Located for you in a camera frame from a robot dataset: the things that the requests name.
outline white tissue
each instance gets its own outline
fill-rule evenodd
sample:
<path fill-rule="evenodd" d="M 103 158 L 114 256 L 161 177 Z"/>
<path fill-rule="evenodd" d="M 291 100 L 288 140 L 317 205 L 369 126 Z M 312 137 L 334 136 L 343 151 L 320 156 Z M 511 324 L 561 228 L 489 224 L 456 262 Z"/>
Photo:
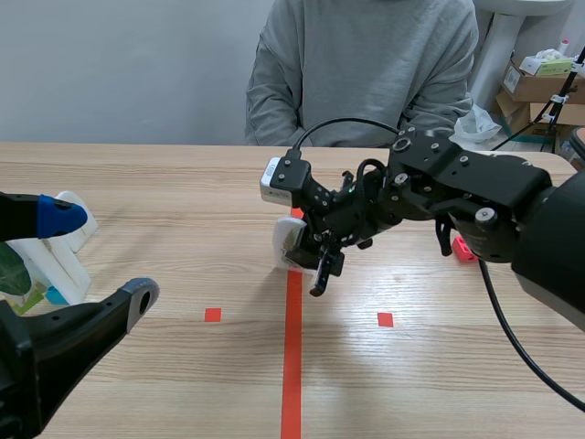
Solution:
<path fill-rule="evenodd" d="M 540 52 L 538 52 L 536 55 L 536 58 L 537 59 L 546 59 L 547 61 L 552 61 L 552 60 L 561 59 L 564 57 L 558 50 L 550 48 L 548 50 L 541 50 Z"/>

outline gray hoodie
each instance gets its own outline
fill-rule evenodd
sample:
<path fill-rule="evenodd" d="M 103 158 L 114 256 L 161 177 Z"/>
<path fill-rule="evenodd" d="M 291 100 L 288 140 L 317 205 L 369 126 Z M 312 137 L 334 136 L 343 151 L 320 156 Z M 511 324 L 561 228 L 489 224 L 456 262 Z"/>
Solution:
<path fill-rule="evenodd" d="M 275 0 L 247 91 L 249 145 L 292 145 L 316 123 L 358 116 L 452 129 L 472 101 L 473 0 Z M 315 146 L 373 146 L 377 127 L 343 123 Z"/>

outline red square marker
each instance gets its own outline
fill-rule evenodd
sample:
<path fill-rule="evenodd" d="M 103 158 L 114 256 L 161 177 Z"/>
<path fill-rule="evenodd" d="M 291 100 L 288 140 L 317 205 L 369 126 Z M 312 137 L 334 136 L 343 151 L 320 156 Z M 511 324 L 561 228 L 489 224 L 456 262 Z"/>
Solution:
<path fill-rule="evenodd" d="M 221 322 L 221 308 L 207 308 L 205 310 L 205 321 L 206 323 Z"/>
<path fill-rule="evenodd" d="M 391 313 L 378 313 L 380 327 L 394 327 L 394 316 Z"/>

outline plastic bag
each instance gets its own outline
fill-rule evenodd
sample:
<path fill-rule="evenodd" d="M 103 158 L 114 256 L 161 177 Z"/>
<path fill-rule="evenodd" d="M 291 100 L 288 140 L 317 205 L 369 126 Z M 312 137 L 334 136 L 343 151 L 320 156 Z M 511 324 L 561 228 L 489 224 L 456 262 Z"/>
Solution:
<path fill-rule="evenodd" d="M 455 124 L 455 135 L 480 144 L 494 137 L 501 129 L 486 110 L 474 104 L 469 114 Z"/>

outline green leaf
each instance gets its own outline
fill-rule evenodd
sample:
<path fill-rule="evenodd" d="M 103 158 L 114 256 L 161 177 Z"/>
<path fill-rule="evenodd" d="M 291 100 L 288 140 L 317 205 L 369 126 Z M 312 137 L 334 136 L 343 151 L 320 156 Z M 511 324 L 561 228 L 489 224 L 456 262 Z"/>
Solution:
<path fill-rule="evenodd" d="M 20 296 L 28 293 L 30 287 L 30 275 L 22 258 L 8 244 L 0 242 L 0 292 Z"/>

